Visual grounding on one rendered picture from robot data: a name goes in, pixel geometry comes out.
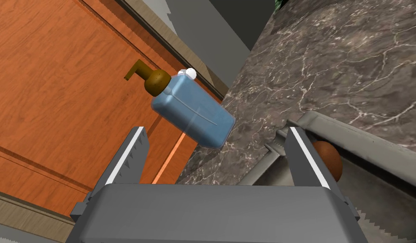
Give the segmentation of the grey metal sink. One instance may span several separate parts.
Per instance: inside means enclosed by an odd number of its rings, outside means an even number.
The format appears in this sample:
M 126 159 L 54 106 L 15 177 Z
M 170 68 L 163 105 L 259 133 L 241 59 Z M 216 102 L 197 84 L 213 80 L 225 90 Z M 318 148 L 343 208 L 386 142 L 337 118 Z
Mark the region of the grey metal sink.
M 315 111 L 287 120 L 241 185 L 293 185 L 283 149 L 290 127 L 337 149 L 343 164 L 339 187 L 369 243 L 416 243 L 416 152 Z

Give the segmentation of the brown ball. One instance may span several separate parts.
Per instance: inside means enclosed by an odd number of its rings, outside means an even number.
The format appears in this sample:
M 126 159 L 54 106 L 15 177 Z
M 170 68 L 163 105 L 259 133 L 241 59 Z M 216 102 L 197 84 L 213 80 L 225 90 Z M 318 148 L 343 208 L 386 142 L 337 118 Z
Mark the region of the brown ball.
M 316 141 L 312 143 L 312 145 L 322 161 L 325 163 L 335 181 L 338 182 L 343 173 L 343 163 L 338 151 L 332 144 L 326 141 Z

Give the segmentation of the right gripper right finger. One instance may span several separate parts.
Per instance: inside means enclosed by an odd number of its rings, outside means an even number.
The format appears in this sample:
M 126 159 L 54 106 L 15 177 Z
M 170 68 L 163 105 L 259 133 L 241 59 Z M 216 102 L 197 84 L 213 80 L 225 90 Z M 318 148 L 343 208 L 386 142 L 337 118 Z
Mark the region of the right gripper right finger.
M 302 128 L 289 128 L 284 150 L 295 186 L 324 187 L 339 198 L 344 197 L 334 177 Z

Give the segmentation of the blue soap dispenser bottle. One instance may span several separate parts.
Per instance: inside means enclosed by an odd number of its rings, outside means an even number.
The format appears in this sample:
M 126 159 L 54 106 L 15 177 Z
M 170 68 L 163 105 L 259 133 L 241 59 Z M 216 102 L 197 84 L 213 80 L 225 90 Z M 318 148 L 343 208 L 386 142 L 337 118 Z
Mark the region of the blue soap dispenser bottle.
M 137 74 L 144 80 L 144 89 L 153 97 L 151 108 L 200 146 L 223 147 L 235 119 L 195 80 L 187 75 L 171 76 L 161 69 L 153 70 L 142 60 L 124 76 L 130 80 Z

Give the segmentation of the small white round object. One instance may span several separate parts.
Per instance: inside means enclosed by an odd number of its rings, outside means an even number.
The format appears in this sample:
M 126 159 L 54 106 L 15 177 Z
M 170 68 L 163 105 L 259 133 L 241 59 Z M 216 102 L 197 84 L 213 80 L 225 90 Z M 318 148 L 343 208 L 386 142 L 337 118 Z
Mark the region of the small white round object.
M 190 79 L 194 80 L 197 76 L 197 72 L 194 68 L 181 69 L 178 71 L 178 75 L 187 75 Z

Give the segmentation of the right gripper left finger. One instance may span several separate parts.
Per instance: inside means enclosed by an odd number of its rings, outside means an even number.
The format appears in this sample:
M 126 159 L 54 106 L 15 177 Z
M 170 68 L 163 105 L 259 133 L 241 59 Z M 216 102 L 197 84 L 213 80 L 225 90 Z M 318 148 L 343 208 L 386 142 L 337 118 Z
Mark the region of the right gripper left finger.
M 92 193 L 106 184 L 138 184 L 149 151 L 145 127 L 134 127 L 99 178 Z

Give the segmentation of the orange wooden cupboard door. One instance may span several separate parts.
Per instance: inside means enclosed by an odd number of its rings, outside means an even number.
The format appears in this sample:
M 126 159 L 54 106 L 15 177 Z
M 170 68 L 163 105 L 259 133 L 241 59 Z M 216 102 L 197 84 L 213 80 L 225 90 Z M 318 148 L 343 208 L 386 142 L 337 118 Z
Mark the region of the orange wooden cupboard door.
M 175 183 L 196 143 L 124 79 L 138 59 L 184 68 L 117 0 L 0 0 L 0 191 L 68 216 L 137 126 L 141 182 Z

